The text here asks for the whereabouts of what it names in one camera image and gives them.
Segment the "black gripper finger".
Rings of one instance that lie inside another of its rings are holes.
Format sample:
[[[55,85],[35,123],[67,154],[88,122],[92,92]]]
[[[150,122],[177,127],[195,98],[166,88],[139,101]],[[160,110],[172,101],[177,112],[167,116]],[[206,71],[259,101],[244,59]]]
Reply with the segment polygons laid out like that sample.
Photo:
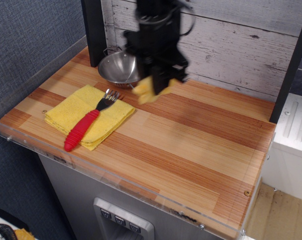
[[[158,95],[163,89],[168,86],[170,73],[165,65],[153,65],[151,66],[149,72],[152,77],[154,93]]]
[[[182,83],[185,81],[188,65],[166,65],[165,67],[165,87],[172,85],[174,81]]]

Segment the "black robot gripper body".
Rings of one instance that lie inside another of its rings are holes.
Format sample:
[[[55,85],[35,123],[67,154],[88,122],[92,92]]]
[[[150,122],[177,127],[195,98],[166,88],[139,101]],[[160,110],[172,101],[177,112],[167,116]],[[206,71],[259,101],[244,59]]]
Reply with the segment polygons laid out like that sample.
[[[169,14],[163,19],[138,16],[139,31],[126,30],[126,49],[136,56],[142,75],[185,75],[188,61],[178,50],[181,16]]]

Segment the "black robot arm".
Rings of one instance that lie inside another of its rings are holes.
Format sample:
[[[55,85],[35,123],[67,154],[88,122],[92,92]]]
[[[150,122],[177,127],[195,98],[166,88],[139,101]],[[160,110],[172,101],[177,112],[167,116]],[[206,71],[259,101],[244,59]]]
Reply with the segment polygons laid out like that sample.
[[[126,50],[138,60],[143,78],[151,77],[151,89],[159,95],[171,79],[183,82],[189,63],[178,49],[182,36],[195,24],[193,10],[179,0],[138,0],[135,19],[139,30],[126,30]]]

